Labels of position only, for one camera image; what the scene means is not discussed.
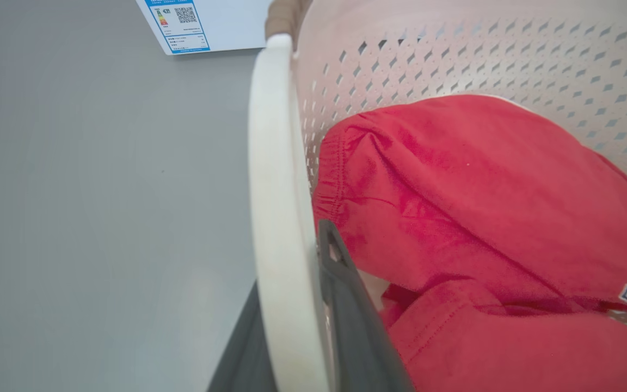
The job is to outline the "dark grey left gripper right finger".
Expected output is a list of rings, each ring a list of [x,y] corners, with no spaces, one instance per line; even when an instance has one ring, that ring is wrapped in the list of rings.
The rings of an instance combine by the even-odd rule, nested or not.
[[[415,392],[333,222],[319,220],[318,245],[335,392]]]

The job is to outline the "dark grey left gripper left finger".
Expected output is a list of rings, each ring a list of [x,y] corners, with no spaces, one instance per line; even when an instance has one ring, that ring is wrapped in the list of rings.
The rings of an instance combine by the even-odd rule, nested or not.
[[[277,392],[254,283],[207,392]]]

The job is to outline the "white perforated plastic laundry basket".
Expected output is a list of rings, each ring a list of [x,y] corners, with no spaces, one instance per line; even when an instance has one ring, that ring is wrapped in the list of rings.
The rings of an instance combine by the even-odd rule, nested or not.
[[[311,206],[318,150],[366,110],[500,96],[627,174],[627,0],[313,0],[259,53],[249,180],[259,302],[279,392],[335,392]]]

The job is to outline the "red garment with white lettering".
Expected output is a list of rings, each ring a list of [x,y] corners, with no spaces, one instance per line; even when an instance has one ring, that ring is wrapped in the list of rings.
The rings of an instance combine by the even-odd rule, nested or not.
[[[312,204],[388,282],[416,392],[627,392],[627,176],[555,122],[475,95],[357,114]]]

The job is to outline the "white washing machine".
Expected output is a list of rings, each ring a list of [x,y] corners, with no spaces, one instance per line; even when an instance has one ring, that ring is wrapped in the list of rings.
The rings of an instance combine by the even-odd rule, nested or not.
[[[144,9],[142,0],[135,2],[149,24],[149,13]],[[271,2],[272,0],[194,0],[211,47],[209,52],[263,48],[266,42],[265,22]],[[150,24],[149,27],[157,38],[155,29]]]

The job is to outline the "blue energy label sticker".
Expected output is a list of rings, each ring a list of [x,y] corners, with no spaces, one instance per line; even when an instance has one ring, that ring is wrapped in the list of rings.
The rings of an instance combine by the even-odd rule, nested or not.
[[[209,52],[194,0],[142,0],[149,24],[169,56]]]

